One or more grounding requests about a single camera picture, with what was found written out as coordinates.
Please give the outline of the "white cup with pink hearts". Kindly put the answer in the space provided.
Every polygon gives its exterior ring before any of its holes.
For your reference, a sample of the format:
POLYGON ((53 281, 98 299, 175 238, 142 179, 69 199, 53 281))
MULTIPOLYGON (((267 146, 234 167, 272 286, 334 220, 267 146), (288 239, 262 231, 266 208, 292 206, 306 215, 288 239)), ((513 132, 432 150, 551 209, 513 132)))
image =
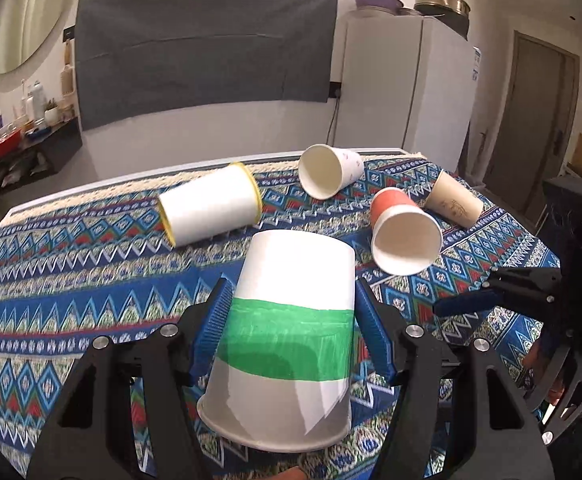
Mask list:
POLYGON ((297 171, 300 184, 309 196, 329 200, 359 180, 365 165, 361 155, 353 150, 315 144, 303 152, 297 171))

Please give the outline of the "yellow rimmed white paper cup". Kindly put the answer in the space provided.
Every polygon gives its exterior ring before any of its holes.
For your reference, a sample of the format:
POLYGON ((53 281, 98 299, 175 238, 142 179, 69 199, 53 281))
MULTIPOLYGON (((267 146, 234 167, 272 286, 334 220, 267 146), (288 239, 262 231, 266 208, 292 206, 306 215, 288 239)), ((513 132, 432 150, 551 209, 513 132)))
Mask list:
POLYGON ((169 242, 183 247, 256 224, 263 202, 252 172, 233 162, 161 193, 157 209, 169 242))

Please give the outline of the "black wall shelf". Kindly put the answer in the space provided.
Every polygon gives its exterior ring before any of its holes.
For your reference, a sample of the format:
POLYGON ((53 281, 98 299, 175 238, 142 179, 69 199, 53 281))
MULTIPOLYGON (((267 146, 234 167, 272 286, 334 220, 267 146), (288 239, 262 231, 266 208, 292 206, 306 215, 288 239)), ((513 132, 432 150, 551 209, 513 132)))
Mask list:
POLYGON ((0 196, 59 174, 82 146, 76 117, 36 133, 33 140, 22 139, 18 148, 0 157, 0 196))

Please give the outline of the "blue patterned tablecloth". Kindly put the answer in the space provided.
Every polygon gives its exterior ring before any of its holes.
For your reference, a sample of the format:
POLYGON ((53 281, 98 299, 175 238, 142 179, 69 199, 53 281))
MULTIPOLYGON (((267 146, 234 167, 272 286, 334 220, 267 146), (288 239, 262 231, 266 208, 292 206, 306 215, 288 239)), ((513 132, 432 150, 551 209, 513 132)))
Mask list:
MULTIPOLYGON (((557 266, 558 258, 512 214, 486 203, 477 224, 442 222, 443 249, 409 278, 373 263, 369 206, 382 188, 422 203, 440 173, 423 157, 369 155, 364 175, 331 200, 308 196, 295 159, 253 162, 263 202, 260 230, 302 230, 352 246, 356 272, 375 295, 437 338, 487 339, 513 377, 540 324, 496 308, 440 321, 433 302, 477 288, 496 266, 557 266)), ((96 336, 140 339, 206 300, 218 278, 236 278, 252 228, 176 249, 157 196, 199 169, 127 180, 8 214, 0 222, 0 452, 25 472, 45 418, 73 364, 96 336)))

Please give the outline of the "orange and white paper cup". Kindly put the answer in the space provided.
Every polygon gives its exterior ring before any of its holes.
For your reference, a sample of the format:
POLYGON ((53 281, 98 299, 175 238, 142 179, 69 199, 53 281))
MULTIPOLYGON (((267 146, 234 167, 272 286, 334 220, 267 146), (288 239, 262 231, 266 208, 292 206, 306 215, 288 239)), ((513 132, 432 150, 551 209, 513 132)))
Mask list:
POLYGON ((399 188, 384 188, 373 196, 370 224, 373 260, 387 274, 418 274, 440 255, 440 226, 399 188))

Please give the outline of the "dark grey wall panel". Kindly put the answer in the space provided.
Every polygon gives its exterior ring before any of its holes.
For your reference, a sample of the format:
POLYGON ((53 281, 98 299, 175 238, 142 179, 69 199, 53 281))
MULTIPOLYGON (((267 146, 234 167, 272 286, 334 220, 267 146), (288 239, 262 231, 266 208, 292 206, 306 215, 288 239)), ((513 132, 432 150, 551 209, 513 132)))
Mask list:
POLYGON ((338 0, 80 0, 86 130, 163 110, 329 98, 338 0))

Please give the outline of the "beige kraft paper cup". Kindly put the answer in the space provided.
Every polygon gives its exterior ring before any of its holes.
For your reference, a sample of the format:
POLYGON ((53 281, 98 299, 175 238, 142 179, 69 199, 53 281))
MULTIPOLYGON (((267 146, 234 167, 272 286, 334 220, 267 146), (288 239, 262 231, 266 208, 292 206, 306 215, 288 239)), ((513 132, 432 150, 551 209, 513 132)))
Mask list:
POLYGON ((441 171, 425 200, 425 209, 467 230, 480 219, 483 202, 446 171, 441 171))

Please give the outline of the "oval wall mirror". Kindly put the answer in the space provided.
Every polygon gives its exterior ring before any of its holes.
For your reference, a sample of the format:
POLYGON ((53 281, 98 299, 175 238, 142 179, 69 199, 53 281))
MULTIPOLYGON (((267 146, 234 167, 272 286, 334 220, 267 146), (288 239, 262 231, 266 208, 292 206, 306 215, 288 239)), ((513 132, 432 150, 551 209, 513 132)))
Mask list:
POLYGON ((0 75, 44 44, 65 8, 66 0, 0 0, 0 75))

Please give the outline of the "red container on shelf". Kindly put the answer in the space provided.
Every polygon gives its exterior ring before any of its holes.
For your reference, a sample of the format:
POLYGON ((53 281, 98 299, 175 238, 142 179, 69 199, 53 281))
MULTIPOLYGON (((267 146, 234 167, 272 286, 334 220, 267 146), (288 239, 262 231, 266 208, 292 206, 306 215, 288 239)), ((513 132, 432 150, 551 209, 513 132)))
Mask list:
POLYGON ((21 143, 22 133, 20 130, 14 130, 11 133, 6 134, 0 139, 0 159, 6 155, 14 152, 21 143))

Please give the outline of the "brown wooden door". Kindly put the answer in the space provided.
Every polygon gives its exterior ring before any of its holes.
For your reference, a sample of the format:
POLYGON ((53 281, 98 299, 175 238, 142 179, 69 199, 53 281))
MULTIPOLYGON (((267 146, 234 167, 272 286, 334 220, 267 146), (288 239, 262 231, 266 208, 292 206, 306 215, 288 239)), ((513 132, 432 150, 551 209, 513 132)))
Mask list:
POLYGON ((562 166, 572 132, 579 86, 579 57, 516 32, 509 90, 486 188, 527 221, 546 206, 542 182, 562 166))

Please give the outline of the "purple bowl on fridge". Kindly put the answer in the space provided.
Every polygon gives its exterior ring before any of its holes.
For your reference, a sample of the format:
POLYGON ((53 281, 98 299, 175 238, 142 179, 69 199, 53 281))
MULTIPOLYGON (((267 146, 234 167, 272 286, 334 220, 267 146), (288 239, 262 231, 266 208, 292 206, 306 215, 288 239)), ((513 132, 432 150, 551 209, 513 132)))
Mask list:
POLYGON ((402 0, 354 0, 358 10, 379 10, 396 15, 402 10, 402 0))

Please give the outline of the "green striped white paper cup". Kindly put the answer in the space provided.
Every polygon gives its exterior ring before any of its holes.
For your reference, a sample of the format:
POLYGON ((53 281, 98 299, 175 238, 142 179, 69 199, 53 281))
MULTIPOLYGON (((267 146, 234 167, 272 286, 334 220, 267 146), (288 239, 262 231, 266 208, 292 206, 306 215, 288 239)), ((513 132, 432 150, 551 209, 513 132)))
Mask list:
POLYGON ((304 231, 252 237, 205 393, 217 434, 248 448, 300 453, 352 426, 355 252, 304 231))

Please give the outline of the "white refrigerator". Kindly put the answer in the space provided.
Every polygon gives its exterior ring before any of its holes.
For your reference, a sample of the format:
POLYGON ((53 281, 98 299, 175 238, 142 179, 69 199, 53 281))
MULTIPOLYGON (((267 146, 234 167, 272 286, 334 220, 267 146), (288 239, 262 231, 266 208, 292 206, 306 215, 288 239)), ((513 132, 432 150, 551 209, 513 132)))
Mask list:
POLYGON ((456 171, 481 61, 479 48, 437 18, 351 18, 334 144, 401 148, 456 171))

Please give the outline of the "black pot on fridge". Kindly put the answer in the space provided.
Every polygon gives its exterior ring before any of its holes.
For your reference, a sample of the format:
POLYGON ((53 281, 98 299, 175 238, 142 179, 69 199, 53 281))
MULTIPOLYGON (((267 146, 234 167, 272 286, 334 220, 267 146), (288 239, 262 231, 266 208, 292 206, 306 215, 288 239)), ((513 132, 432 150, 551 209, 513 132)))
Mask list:
POLYGON ((464 40, 468 39, 471 8, 466 0, 413 0, 413 9, 433 16, 464 40))

